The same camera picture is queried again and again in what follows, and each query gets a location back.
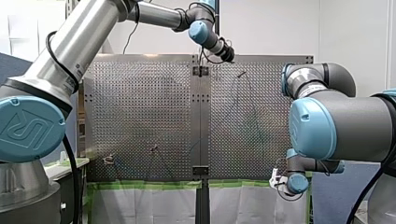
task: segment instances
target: white plastic sheet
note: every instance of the white plastic sheet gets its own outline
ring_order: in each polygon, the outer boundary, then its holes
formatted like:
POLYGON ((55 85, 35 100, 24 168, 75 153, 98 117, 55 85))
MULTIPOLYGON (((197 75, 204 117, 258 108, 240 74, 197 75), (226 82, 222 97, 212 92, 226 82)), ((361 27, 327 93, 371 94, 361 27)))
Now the white plastic sheet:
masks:
POLYGON ((267 187, 211 189, 210 210, 215 224, 306 223, 305 195, 291 203, 267 187))
POLYGON ((92 224, 195 224, 196 189, 109 189, 93 195, 92 224))

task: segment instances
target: metal hinge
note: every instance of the metal hinge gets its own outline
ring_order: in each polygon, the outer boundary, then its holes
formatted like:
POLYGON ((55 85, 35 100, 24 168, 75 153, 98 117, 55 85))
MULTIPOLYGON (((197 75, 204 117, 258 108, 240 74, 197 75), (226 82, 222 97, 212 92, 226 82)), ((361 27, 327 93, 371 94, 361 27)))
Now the metal hinge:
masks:
POLYGON ((193 76, 198 76, 198 77, 202 77, 202 76, 209 76, 209 67, 206 66, 194 66, 192 68, 192 75, 193 76))
POLYGON ((209 175, 208 166, 192 166, 193 175, 209 175))

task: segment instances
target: wire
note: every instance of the wire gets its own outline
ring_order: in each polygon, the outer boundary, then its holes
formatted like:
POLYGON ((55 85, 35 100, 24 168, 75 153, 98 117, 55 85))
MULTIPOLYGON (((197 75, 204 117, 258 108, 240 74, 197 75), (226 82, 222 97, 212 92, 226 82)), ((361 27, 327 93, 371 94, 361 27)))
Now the wire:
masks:
POLYGON ((126 48, 128 48, 129 42, 131 41, 131 36, 134 34, 134 32, 137 29, 137 26, 139 25, 139 20, 140 20, 140 7, 139 7, 139 4, 136 3, 135 7, 136 7, 136 13, 135 13, 134 22, 136 23, 136 25, 134 26, 134 29, 132 30, 132 32, 128 35, 128 40, 127 40, 127 42, 126 42, 126 44, 124 46, 122 54, 125 54, 125 50, 126 50, 126 48))
MULTIPOLYGON (((240 76, 241 76, 241 75, 238 75, 238 76, 233 80, 233 84, 231 85, 231 90, 230 90, 231 94, 233 93, 233 86, 234 86, 234 83, 235 83, 235 81, 236 81, 238 78, 240 78, 240 76)), ((223 123, 223 122, 231 115, 231 113, 233 112, 233 107, 238 103, 238 100, 239 100, 239 82, 238 82, 237 90, 236 90, 236 99, 233 98, 233 104, 230 106, 229 111, 226 113, 226 115, 225 115, 224 118, 221 120, 221 122, 211 130, 211 132, 214 132, 218 127, 221 127, 222 123, 223 123)), ((192 151, 194 150, 195 146, 198 145, 198 143, 200 143, 203 139, 205 139, 205 138, 207 138, 207 137, 209 137, 209 134, 207 134, 207 135, 205 135, 205 136, 199 138, 199 139, 190 147, 190 149, 189 149, 189 155, 192 153, 192 151)))
POLYGON ((46 38, 46 48, 47 48, 47 51, 49 52, 49 55, 50 55, 50 57, 52 58, 52 60, 55 61, 56 64, 58 64, 58 66, 60 66, 60 67, 66 72, 66 74, 69 75, 69 76, 73 79, 73 81, 74 81, 74 83, 75 83, 73 93, 75 93, 76 91, 78 91, 78 80, 77 80, 77 78, 73 75, 72 72, 70 72, 69 69, 66 68, 66 66, 64 66, 62 63, 60 63, 60 62, 58 61, 58 59, 56 58, 56 56, 55 56, 55 54, 53 53, 52 48, 51 48, 51 46, 50 46, 50 38, 51 38, 53 35, 55 35, 55 34, 56 34, 56 31, 52 31, 51 33, 49 33, 49 34, 47 35, 47 38, 46 38))
POLYGON ((396 156, 396 144, 394 144, 392 150, 390 151, 388 156, 385 158, 385 161, 383 162, 383 164, 381 164, 381 167, 379 168, 379 170, 376 172, 376 174, 373 176, 373 178, 370 180, 370 182, 367 184, 367 186, 363 189, 363 191, 359 195, 358 200, 356 200, 355 204, 352 207, 352 210, 350 210, 346 224, 352 223, 354 216, 355 216, 356 212, 358 211, 359 206, 361 205, 361 202, 366 197, 366 194, 370 191, 370 189, 373 187, 373 185, 376 183, 376 181, 379 179, 379 177, 381 177, 381 175, 384 174, 384 168, 393 162, 393 159, 395 156, 396 156))
POLYGON ((190 27, 191 23, 190 23, 190 21, 189 21, 189 17, 187 16, 187 11, 184 10, 183 8, 181 8, 181 7, 175 8, 175 10, 178 11, 179 13, 180 13, 180 12, 183 12, 183 13, 184 13, 184 21, 185 21, 185 22, 188 24, 188 26, 190 27))
POLYGON ((211 60, 209 59, 209 57, 207 57, 207 55, 205 54, 204 49, 201 50, 201 53, 205 56, 206 60, 207 60, 208 62, 210 62, 210 63, 213 63, 213 64, 222 64, 222 63, 225 63, 225 61, 223 61, 223 62, 221 62, 221 63, 216 63, 216 62, 211 61, 211 60))
POLYGON ((318 160, 318 162, 320 163, 321 166, 323 166, 323 169, 326 171, 326 173, 324 173, 326 176, 330 176, 330 171, 329 168, 327 168, 327 166, 324 164, 323 161, 318 160))
POLYGON ((64 148, 66 149, 67 156, 70 160, 70 166, 72 169, 72 177, 73 177, 73 190, 74 190, 74 214, 73 214, 73 224, 78 224, 79 220, 79 207, 81 205, 81 199, 79 198, 79 183, 78 183, 78 169, 76 164, 76 159, 73 153, 73 149, 70 146, 69 140, 67 139, 67 135, 64 135, 64 148))
POLYGON ((280 183, 280 184, 277 184, 276 185, 276 191, 277 191, 277 194, 283 199, 283 200, 285 200, 285 201, 287 201, 287 202, 296 202, 296 201, 298 201, 298 200, 300 200, 302 197, 303 197, 303 193, 301 193, 300 194, 300 196, 298 196, 297 198, 295 198, 295 199, 288 199, 288 198, 286 198, 285 196, 283 196, 281 193, 280 193, 280 190, 279 190, 279 186, 280 185, 286 185, 285 183, 280 183))

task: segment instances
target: green tape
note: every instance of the green tape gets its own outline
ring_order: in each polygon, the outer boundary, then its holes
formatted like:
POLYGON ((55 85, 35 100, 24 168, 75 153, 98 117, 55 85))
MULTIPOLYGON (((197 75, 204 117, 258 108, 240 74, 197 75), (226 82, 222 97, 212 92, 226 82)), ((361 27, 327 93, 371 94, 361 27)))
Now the green tape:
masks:
POLYGON ((140 180, 122 180, 117 182, 89 183, 88 188, 92 190, 105 189, 200 189, 201 181, 180 182, 145 182, 140 180))
POLYGON ((120 189, 200 189, 201 181, 180 181, 180 182, 148 182, 143 180, 118 180, 116 182, 100 182, 87 184, 87 213, 88 224, 92 224, 93 196, 99 190, 120 190, 120 189))
POLYGON ((209 180, 209 187, 211 189, 241 188, 243 186, 266 188, 266 187, 270 187, 270 184, 267 180, 246 180, 246 179, 209 180))
POLYGON ((305 219, 306 219, 306 224, 309 224, 309 219, 311 218, 311 193, 312 193, 312 185, 309 185, 308 191, 306 192, 306 215, 305 215, 305 219))

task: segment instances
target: white wall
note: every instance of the white wall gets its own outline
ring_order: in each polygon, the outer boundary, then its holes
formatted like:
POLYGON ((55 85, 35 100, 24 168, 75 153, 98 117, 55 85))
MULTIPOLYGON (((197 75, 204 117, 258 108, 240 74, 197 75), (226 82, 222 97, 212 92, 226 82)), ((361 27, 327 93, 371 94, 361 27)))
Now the white wall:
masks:
POLYGON ((0 52, 34 61, 64 23, 64 0, 13 0, 0 7, 0 52))
MULTIPOLYGON (((153 0, 158 5, 187 8, 191 0, 153 0)), ((319 1, 220 1, 220 34, 233 41, 237 54, 318 56, 319 1)), ((118 24, 109 36, 114 53, 122 53, 134 22, 118 24)), ((139 24, 126 53, 196 53, 187 32, 139 24)))
POLYGON ((359 96, 381 92, 389 82, 390 2, 320 1, 319 60, 343 65, 359 96))

